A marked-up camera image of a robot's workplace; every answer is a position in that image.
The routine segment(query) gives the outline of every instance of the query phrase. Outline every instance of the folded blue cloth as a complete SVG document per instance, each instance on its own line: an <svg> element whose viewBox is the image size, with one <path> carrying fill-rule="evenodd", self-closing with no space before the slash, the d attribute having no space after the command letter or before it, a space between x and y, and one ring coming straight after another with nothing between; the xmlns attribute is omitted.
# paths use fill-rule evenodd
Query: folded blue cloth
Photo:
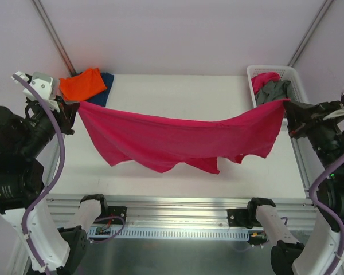
<svg viewBox="0 0 344 275"><path fill-rule="evenodd" d="M112 84L114 83L114 75L110 73L101 73L102 80L104 84L106 85L107 89L104 90L103 92L100 92L99 94L91 97L90 99L87 100L87 102L105 107L108 99L108 95L110 94L110 90L112 87Z"/></svg>

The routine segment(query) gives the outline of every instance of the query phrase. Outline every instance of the white plastic basket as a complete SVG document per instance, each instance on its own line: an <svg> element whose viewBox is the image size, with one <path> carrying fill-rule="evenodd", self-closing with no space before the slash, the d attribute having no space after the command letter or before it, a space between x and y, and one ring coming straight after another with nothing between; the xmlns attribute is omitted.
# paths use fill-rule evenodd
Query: white plastic basket
<svg viewBox="0 0 344 275"><path fill-rule="evenodd" d="M290 80L292 82L294 99L299 102L308 103L306 92L304 91L302 82L299 79L298 73L292 67L287 66L269 66L269 65L251 65L247 67L248 84L250 87L250 94L253 107L256 107L255 94L253 93L251 79L261 73L275 72L280 76L280 80ZM283 118L283 124L287 124L287 119Z"/></svg>

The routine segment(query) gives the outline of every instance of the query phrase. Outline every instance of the pink fabric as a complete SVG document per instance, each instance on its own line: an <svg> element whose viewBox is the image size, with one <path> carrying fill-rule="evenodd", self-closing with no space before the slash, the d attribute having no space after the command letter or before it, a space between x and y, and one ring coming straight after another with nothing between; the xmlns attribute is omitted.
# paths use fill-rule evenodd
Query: pink fabric
<svg viewBox="0 0 344 275"><path fill-rule="evenodd" d="M280 80L280 76L277 73L271 72L271 73L262 73L258 76L255 76L251 79L252 81L252 87L253 87L253 93L257 94L259 90L268 84L270 81L278 82Z"/></svg>
<svg viewBox="0 0 344 275"><path fill-rule="evenodd" d="M111 166L135 160L163 173L185 162L219 174L219 156L236 163L246 155L266 158L280 131L284 100L215 122L140 115L85 101L79 114L94 146Z"/></svg>

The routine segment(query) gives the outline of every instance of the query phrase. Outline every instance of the laundry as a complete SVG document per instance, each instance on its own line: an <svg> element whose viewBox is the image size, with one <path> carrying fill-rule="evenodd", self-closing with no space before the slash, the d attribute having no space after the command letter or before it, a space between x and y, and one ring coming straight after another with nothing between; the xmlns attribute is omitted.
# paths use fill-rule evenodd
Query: laundry
<svg viewBox="0 0 344 275"><path fill-rule="evenodd" d="M107 89L99 68L89 68L82 74L70 78L60 78L60 91L66 100L82 101Z"/></svg>
<svg viewBox="0 0 344 275"><path fill-rule="evenodd" d="M140 115L86 101L80 103L79 114L94 146L111 166L135 160L163 173L182 162L219 174L217 157L235 163L246 155L267 157L282 125L284 100L214 122Z"/></svg>
<svg viewBox="0 0 344 275"><path fill-rule="evenodd" d="M252 81L252 88L254 95L259 92L259 90L270 81L278 82L280 80L280 76L275 72L270 73L261 73L251 79Z"/></svg>
<svg viewBox="0 0 344 275"><path fill-rule="evenodd" d="M278 99L294 99L294 92L290 80L279 82L270 81L255 95L257 106Z"/></svg>
<svg viewBox="0 0 344 275"><path fill-rule="evenodd" d="M112 84L114 83L114 75L110 73L101 73L101 77L107 89L91 97L87 100L87 102L105 107L105 105L107 104L108 96L110 94L110 90L112 88Z"/></svg>

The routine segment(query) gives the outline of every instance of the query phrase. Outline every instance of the green-gray garment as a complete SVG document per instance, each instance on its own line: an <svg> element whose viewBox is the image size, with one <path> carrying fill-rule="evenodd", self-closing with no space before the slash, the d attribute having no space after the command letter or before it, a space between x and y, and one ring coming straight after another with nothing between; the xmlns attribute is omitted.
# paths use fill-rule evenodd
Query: green-gray garment
<svg viewBox="0 0 344 275"><path fill-rule="evenodd" d="M279 82L270 81L255 95L257 106L277 99L294 99L293 88L290 80Z"/></svg>

